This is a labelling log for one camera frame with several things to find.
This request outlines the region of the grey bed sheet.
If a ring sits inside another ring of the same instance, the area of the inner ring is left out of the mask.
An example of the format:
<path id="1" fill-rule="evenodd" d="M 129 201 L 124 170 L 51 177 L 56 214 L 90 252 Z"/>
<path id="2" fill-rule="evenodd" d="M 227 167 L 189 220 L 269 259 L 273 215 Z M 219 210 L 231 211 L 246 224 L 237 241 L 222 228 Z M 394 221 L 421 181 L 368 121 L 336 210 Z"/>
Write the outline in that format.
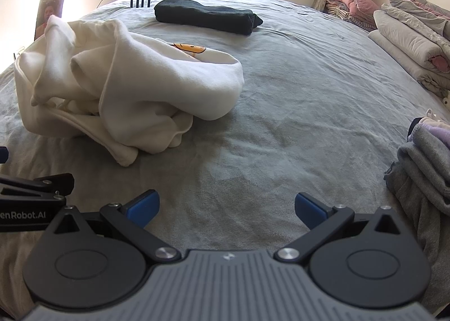
<path id="1" fill-rule="evenodd" d="M 73 174 L 69 203 L 81 211 L 155 189 L 161 210 L 149 229 L 182 250 L 276 250 L 306 230 L 294 214 L 298 192 L 359 213 L 390 205 L 432 266 L 424 307 L 437 313 L 447 306 L 449 217 L 414 195 L 399 203 L 384 181 L 413 119 L 428 109 L 449 119 L 442 101 L 352 24 L 283 0 L 194 1 L 249 9 L 263 23 L 247 37 L 177 26 L 125 0 L 87 20 L 119 19 L 134 33 L 231 54 L 245 84 L 229 114 L 195 120 L 178 147 L 141 153 L 123 167 L 88 137 L 28 132 L 8 67 L 1 72 L 1 144 L 10 157 L 1 172 L 26 179 Z"/>

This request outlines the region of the purple folded garment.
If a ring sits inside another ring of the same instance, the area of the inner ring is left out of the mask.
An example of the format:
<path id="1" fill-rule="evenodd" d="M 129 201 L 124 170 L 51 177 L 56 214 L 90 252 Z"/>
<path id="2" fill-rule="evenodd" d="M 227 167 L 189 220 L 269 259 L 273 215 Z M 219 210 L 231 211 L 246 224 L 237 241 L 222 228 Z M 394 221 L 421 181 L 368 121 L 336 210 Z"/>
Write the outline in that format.
<path id="1" fill-rule="evenodd" d="M 415 127 L 421 127 L 424 128 L 426 131 L 428 131 L 430 134 L 432 134 L 434 137 L 437 137 L 447 148 L 449 148 L 449 129 L 442 127 L 442 126 L 437 126 L 437 125 L 430 125 L 427 124 L 425 121 L 414 121 L 411 123 L 410 127 L 409 127 L 409 131 L 408 131 L 408 136 L 407 136 L 407 141 L 410 142 L 413 140 L 413 129 L 415 129 Z"/>

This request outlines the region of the white Winnie sweatshirt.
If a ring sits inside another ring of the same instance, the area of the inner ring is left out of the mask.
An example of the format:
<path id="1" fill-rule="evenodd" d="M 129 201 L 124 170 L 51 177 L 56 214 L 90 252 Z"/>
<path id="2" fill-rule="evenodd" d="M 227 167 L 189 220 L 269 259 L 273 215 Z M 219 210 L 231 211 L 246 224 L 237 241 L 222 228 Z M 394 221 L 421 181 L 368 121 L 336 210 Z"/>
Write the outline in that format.
<path id="1" fill-rule="evenodd" d="M 225 116 L 244 77 L 223 51 L 132 33 L 117 19 L 53 16 L 15 61 L 15 84 L 29 132 L 87 135 L 129 166 L 140 151 L 179 146 L 194 118 Z"/>

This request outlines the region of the pink pillow pile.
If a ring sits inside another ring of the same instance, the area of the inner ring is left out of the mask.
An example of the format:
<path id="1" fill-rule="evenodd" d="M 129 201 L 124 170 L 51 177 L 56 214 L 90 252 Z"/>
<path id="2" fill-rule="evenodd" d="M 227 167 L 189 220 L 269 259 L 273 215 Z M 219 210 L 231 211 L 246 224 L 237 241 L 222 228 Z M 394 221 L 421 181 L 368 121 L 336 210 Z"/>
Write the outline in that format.
<path id="1" fill-rule="evenodd" d="M 372 0 L 326 0 L 324 12 L 371 32 L 377 29 L 374 12 L 378 9 Z"/>

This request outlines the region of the upright smartphone playing video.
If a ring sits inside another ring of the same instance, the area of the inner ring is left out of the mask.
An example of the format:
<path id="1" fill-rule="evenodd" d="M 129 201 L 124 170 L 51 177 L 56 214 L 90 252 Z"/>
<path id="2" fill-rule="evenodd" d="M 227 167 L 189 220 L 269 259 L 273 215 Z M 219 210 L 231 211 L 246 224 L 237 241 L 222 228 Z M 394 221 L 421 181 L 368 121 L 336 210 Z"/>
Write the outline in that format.
<path id="1" fill-rule="evenodd" d="M 34 39 L 38 39 L 44 34 L 46 25 L 52 15 L 62 17 L 64 0 L 40 0 Z"/>

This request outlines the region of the folded black garment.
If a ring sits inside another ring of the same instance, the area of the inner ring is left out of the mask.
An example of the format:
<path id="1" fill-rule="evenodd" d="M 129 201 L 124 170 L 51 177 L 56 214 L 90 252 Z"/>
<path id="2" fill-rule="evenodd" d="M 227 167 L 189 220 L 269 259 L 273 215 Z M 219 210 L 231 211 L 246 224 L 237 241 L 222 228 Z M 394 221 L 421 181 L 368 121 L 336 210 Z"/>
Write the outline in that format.
<path id="1" fill-rule="evenodd" d="M 251 35 L 263 20 L 251 10 L 205 6 L 192 0 L 163 0 L 154 7 L 156 20 L 197 26 L 239 35 Z"/>

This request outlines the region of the folded grey quilt stack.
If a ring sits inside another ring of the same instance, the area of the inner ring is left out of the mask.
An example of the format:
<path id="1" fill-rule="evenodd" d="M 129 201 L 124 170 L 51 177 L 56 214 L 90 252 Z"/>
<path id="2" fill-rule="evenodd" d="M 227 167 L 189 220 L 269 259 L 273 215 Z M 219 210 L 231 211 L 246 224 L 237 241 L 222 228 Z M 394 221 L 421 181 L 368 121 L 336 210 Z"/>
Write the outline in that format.
<path id="1" fill-rule="evenodd" d="M 449 11 L 427 0 L 388 0 L 368 37 L 441 100 L 449 96 Z"/>

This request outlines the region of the small white folded garment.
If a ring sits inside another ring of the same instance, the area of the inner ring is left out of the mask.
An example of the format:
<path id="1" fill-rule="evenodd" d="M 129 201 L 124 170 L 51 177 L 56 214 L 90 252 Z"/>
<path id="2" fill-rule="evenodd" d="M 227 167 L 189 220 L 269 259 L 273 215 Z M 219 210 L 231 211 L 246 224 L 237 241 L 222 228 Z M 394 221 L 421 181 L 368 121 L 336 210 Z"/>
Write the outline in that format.
<path id="1" fill-rule="evenodd" d="M 426 111 L 426 117 L 429 119 L 432 119 L 434 121 L 443 122 L 442 119 L 440 119 L 431 108 L 428 108 Z"/>

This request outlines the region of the grey folded clothes pile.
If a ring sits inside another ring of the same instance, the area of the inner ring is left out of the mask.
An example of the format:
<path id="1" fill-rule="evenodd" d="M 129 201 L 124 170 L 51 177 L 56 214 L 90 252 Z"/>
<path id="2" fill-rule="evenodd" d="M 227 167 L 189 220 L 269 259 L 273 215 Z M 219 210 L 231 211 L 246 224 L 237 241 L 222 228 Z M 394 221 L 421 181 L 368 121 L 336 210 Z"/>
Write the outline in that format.
<path id="1" fill-rule="evenodd" d="M 417 124 L 384 180 L 431 265 L 422 305 L 438 313 L 449 305 L 449 148 Z"/>

